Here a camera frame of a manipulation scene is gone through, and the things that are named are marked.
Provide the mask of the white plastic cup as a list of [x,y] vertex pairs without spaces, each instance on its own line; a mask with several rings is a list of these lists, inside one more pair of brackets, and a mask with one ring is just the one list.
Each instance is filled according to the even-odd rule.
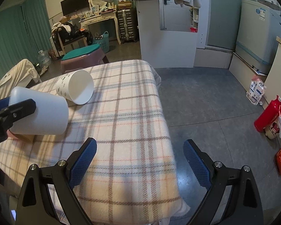
[[66,99],[58,95],[40,92],[24,87],[11,91],[9,104],[32,99],[36,103],[33,114],[16,121],[9,129],[14,134],[61,135],[68,125],[69,109]]

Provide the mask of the white green-leaf paper cup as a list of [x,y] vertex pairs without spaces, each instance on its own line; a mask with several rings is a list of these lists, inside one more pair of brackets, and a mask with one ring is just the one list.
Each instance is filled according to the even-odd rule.
[[94,80],[85,70],[70,72],[58,80],[56,92],[76,105],[84,105],[94,93]]

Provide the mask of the water jug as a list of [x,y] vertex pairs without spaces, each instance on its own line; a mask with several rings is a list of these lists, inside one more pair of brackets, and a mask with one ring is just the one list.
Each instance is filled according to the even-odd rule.
[[51,57],[46,50],[40,50],[38,52],[37,60],[42,67],[47,67],[52,63]]

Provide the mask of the teal curtain left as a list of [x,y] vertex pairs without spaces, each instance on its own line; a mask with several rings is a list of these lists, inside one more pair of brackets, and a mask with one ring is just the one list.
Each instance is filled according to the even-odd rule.
[[22,59],[37,62],[51,49],[51,27],[45,0],[25,0],[0,12],[0,78]]

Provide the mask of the plaid table cloth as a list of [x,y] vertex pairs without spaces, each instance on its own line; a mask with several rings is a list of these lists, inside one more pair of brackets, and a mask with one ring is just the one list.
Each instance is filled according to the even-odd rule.
[[143,60],[87,68],[92,98],[69,103],[60,136],[36,136],[32,143],[9,138],[0,144],[5,185],[22,185],[30,165],[52,166],[88,138],[97,152],[74,193],[95,224],[152,224],[184,216],[189,206],[178,190],[176,162],[158,94],[160,76]]

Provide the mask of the wooden chair with clothes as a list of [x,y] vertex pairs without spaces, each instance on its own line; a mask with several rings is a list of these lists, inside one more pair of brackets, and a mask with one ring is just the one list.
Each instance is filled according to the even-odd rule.
[[51,36],[56,49],[62,51],[64,55],[66,54],[66,46],[70,45],[74,50],[73,43],[75,42],[82,40],[85,46],[93,44],[93,36],[89,30],[80,29],[69,22],[53,24]]

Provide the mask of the purple stool teal top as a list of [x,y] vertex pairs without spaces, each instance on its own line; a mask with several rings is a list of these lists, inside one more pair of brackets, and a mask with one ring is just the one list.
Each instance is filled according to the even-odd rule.
[[109,60],[99,44],[71,50],[62,58],[61,72],[69,73],[97,65],[108,64]]

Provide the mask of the teal laundry basket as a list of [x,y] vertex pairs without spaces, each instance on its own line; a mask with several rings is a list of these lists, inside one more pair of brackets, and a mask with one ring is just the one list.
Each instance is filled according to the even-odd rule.
[[109,33],[105,31],[103,34],[96,33],[93,39],[94,43],[99,44],[104,53],[109,52]]

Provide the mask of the cream side cabinet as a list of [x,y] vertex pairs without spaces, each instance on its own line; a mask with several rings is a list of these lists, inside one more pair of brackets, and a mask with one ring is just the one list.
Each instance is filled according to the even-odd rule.
[[278,95],[281,98],[281,38],[276,37],[278,42],[277,52],[270,72],[265,80],[266,91],[264,94],[267,103],[276,98]]

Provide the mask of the black television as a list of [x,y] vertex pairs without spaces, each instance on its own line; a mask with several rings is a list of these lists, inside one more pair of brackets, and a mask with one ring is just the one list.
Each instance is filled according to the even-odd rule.
[[63,0],[61,2],[62,13],[64,16],[77,12],[84,8],[90,8],[89,0]]

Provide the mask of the white wardrobe cabinet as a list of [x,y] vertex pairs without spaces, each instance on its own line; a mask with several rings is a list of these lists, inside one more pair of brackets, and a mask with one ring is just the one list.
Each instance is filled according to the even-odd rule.
[[191,29],[190,7],[173,0],[137,1],[142,60],[155,68],[192,68],[198,48],[207,42],[210,0],[201,0],[197,31]]

